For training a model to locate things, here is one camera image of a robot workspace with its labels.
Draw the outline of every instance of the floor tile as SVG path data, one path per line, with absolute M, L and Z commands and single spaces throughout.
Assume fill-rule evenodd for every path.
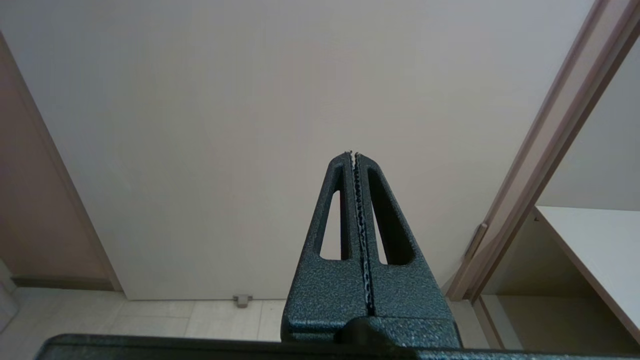
M 286 300 L 263 300 L 258 340 L 280 341 L 280 322 Z
M 256 340 L 262 302 L 249 301 L 239 309 L 231 300 L 197 301 L 191 313 L 186 337 Z
M 118 316 L 109 331 L 112 335 L 166 336 L 181 338 L 189 318 Z
M 188 318 L 192 310 L 193 301 L 126 301 L 120 315 Z
M 112 291 L 19 288 L 14 294 L 20 309 L 0 334 L 2 359 L 32 359 L 59 334 L 105 334 L 124 302 Z

